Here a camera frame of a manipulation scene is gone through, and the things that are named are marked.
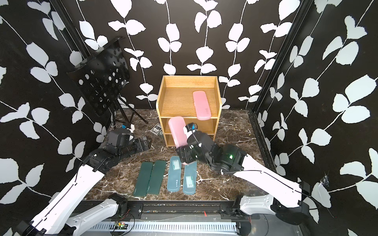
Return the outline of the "small printed card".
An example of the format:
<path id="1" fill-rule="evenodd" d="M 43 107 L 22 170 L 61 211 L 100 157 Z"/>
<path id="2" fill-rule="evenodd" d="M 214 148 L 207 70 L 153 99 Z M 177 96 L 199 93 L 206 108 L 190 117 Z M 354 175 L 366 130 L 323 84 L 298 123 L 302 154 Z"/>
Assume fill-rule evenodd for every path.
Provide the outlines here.
<path id="1" fill-rule="evenodd" d="M 150 131 L 157 136 L 163 134 L 161 124 L 156 124 Z"/>

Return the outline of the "pink pencil case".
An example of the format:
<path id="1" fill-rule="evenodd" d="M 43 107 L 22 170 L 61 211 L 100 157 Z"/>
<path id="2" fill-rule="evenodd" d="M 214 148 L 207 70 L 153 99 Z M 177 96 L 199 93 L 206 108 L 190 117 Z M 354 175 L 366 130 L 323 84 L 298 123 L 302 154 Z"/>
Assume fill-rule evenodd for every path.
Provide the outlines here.
<path id="1" fill-rule="evenodd" d="M 193 99 L 197 119 L 200 121 L 209 120 L 211 118 L 211 110 L 206 92 L 202 90 L 194 91 Z"/>
<path id="2" fill-rule="evenodd" d="M 186 126 L 184 118 L 178 116 L 169 119 L 168 125 L 176 146 L 176 152 L 178 153 L 181 163 L 187 165 L 186 159 L 179 153 L 179 147 L 187 145 L 187 136 L 184 133 L 184 127 Z"/>

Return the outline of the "black base rail with ruler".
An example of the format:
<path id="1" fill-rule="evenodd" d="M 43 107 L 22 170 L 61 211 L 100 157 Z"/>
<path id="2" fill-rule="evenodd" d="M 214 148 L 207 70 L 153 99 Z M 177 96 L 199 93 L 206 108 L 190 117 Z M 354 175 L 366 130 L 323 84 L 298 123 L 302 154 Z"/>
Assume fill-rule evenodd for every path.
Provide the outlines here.
<path id="1" fill-rule="evenodd" d="M 290 225 L 275 215 L 236 210 L 228 201 L 213 203 L 130 201 L 125 214 L 89 221 L 98 201 L 79 205 L 59 236 L 304 236 L 302 225 Z"/>

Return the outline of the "black perforated music stand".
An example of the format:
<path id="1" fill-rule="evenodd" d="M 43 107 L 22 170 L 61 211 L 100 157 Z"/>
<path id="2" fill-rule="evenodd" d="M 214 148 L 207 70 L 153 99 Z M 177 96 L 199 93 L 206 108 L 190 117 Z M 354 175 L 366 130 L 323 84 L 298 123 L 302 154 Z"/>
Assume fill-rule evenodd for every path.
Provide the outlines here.
<path id="1" fill-rule="evenodd" d="M 134 108 L 121 98 L 121 91 L 130 80 L 130 73 L 120 46 L 122 36 L 117 36 L 103 47 L 85 58 L 68 72 L 69 78 L 79 87 L 84 99 L 98 117 L 115 118 L 120 111 L 130 127 L 133 116 L 137 115 L 148 123 Z"/>

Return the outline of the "wooden three-tier shelf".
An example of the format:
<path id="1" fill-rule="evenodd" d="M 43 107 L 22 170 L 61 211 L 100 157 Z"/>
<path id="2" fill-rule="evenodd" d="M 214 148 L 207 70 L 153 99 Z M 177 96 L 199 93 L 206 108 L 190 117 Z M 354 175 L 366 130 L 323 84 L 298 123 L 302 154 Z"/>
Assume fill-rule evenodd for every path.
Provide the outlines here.
<path id="1" fill-rule="evenodd" d="M 193 92 L 198 90 L 204 91 L 208 99 L 211 118 L 206 121 L 199 121 L 196 116 Z M 183 117 L 186 123 L 197 123 L 199 130 L 215 140 L 222 109 L 218 78 L 164 75 L 156 107 L 167 147 L 175 147 L 168 121 L 177 116 Z"/>

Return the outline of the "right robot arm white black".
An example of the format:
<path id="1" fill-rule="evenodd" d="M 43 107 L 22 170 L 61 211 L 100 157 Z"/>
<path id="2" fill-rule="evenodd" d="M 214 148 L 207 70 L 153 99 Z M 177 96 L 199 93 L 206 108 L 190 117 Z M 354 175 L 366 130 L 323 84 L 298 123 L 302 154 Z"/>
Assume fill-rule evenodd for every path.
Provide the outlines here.
<path id="1" fill-rule="evenodd" d="M 307 183 L 295 183 L 283 178 L 244 150 L 231 144 L 218 145 L 208 134 L 194 126 L 184 127 L 183 135 L 186 141 L 176 148 L 183 163 L 205 163 L 213 172 L 241 178 L 266 193 L 236 200 L 236 212 L 274 215 L 291 225 L 300 225 L 310 217 L 310 207 L 304 202 L 310 191 Z"/>

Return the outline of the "teal pencil case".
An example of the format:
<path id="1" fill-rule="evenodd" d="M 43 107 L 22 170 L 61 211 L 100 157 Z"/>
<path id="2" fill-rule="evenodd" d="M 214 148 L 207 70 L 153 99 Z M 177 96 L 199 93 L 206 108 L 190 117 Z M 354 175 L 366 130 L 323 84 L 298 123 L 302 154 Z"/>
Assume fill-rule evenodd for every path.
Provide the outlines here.
<path id="1" fill-rule="evenodd" d="M 196 192 L 197 162 L 185 165 L 183 178 L 183 193 L 194 195 Z"/>
<path id="2" fill-rule="evenodd" d="M 167 190 L 169 192 L 178 192 L 181 186 L 181 169 L 182 164 L 179 156 L 170 158 Z"/>

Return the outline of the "dark green pencil case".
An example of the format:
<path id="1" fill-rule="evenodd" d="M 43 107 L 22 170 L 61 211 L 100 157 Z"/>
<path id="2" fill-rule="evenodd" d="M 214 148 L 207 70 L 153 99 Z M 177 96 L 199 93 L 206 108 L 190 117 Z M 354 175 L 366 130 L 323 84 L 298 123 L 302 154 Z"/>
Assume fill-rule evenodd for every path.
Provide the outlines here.
<path id="1" fill-rule="evenodd" d="M 147 195 L 153 165 L 153 162 L 142 162 L 133 193 L 134 197 L 145 197 Z"/>
<path id="2" fill-rule="evenodd" d="M 147 187 L 147 194 L 153 194 L 153 195 L 159 194 L 165 168 L 166 168 L 166 161 L 157 160 L 154 163 L 153 169 L 151 172 L 151 177 L 149 180 L 149 185 Z"/>

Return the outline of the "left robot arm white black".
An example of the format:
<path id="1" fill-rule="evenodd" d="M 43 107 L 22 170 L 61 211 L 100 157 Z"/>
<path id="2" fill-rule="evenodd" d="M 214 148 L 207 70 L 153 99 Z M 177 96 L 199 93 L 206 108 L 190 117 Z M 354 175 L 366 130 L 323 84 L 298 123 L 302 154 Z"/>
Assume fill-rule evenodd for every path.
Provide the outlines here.
<path id="1" fill-rule="evenodd" d="M 128 201 L 117 193 L 84 213 L 77 216 L 72 216 L 72 213 L 92 187 L 114 166 L 150 148 L 151 140 L 143 136 L 127 139 L 121 146 L 107 143 L 92 151 L 57 197 L 30 222 L 22 221 L 16 232 L 21 236 L 80 236 L 106 218 L 117 214 L 126 215 Z"/>

